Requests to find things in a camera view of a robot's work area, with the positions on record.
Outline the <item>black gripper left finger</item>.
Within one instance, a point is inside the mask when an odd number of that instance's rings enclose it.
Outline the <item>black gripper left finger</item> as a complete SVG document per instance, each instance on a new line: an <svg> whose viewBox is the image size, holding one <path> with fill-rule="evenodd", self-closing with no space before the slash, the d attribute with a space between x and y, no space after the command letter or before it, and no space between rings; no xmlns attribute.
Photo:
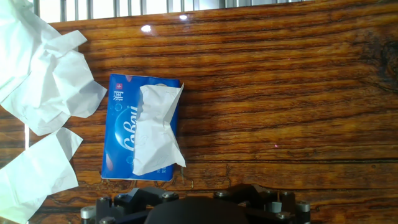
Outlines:
<svg viewBox="0 0 398 224"><path fill-rule="evenodd" d="M150 207L179 199L175 192L155 187L134 188L115 197L104 196L80 210L81 224L144 223Z"/></svg>

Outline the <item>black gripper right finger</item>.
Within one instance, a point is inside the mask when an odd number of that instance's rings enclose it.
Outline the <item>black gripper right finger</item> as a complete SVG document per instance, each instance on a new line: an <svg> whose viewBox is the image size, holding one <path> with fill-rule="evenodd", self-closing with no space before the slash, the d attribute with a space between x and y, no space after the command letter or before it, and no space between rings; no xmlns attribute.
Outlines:
<svg viewBox="0 0 398 224"><path fill-rule="evenodd" d="M249 223L310 224L310 204L291 191L239 184L213 194L215 200L232 203Z"/></svg>

